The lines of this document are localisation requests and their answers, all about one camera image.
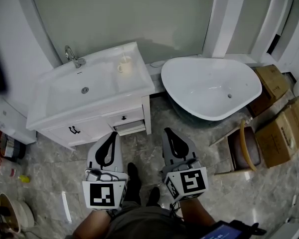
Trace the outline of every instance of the white sink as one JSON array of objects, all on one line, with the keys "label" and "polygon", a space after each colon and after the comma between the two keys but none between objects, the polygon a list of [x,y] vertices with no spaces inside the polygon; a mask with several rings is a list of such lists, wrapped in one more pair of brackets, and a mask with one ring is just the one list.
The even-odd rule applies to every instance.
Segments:
[{"label": "white sink", "polygon": [[[130,73],[120,73],[117,69],[123,51],[132,59]],[[101,107],[127,97],[154,93],[136,42],[83,58],[86,64],[78,69],[71,61],[40,77],[29,107],[27,128],[33,129],[38,123],[87,107]]]}]

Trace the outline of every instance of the black shoe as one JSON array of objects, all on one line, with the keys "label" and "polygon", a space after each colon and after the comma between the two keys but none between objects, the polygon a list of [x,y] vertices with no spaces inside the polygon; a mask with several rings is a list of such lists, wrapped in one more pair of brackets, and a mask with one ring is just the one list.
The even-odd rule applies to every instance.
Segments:
[{"label": "black shoe", "polygon": [[148,205],[157,205],[159,198],[160,198],[159,188],[154,187],[150,192]]},{"label": "black shoe", "polygon": [[128,175],[129,175],[131,180],[139,178],[138,169],[133,163],[128,164]]}]

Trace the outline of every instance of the drawer handle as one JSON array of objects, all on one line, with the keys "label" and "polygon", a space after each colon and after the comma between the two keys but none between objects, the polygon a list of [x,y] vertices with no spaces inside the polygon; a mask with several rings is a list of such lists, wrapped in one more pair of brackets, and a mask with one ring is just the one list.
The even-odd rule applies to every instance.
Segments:
[{"label": "drawer handle", "polygon": [[70,129],[70,131],[73,133],[73,134],[76,134],[76,133],[80,133],[81,131],[77,131],[76,129],[75,129],[75,127],[74,126],[72,126],[73,127],[73,130],[74,130],[74,132],[72,131],[72,128],[69,126],[69,129]]}]

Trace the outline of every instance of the tile floor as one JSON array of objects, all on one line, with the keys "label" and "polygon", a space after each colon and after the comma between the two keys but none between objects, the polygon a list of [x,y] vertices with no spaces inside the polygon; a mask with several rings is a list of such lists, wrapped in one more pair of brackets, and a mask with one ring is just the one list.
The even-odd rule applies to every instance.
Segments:
[{"label": "tile floor", "polygon": [[[254,130],[291,98],[293,95],[288,91],[269,111],[252,120]],[[215,172],[229,170],[230,154],[226,141],[213,147],[208,145],[237,126],[242,118],[249,118],[246,108],[216,128],[201,129],[192,128],[182,121],[165,96],[151,99],[150,105],[152,134],[140,132],[121,138],[124,168],[126,170],[129,162],[138,167],[144,204],[156,185],[161,190],[162,207],[168,208],[171,201],[159,173],[164,166],[161,134],[168,126],[187,134],[195,142],[199,160],[207,167],[210,185],[209,191],[199,199],[216,220],[230,222],[238,219],[249,225],[259,222],[261,228],[273,231],[287,217],[299,216],[299,198],[297,204],[291,207],[293,196],[299,190],[299,151],[288,163],[271,169],[262,163],[257,172],[214,176]],[[90,213],[85,207],[81,182],[91,145],[78,146],[76,151],[71,152],[39,135],[38,141],[27,147],[26,156],[21,161],[31,182],[22,184],[0,176],[0,193],[5,192],[29,204],[37,222],[30,231],[43,239],[64,238]],[[72,223],[68,223],[65,217],[61,192],[66,192]],[[26,236],[35,238],[30,233]]]}]

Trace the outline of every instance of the cardboard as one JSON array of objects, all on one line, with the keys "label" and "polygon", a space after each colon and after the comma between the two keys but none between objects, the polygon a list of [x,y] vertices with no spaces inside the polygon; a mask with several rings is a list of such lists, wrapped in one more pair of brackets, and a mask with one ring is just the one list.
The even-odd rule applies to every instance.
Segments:
[{"label": "cardboard", "polygon": [[290,100],[281,111],[289,121],[296,147],[299,149],[299,97]]},{"label": "cardboard", "polygon": [[299,149],[299,98],[289,101],[276,118],[255,135],[267,167],[289,161]]},{"label": "cardboard", "polygon": [[278,116],[255,135],[267,167],[289,161],[296,151],[291,146],[293,134],[285,115]]},{"label": "cardboard", "polygon": [[253,117],[272,106],[289,89],[288,82],[276,66],[257,67],[255,72],[263,85],[263,90],[260,96],[249,104]]}]

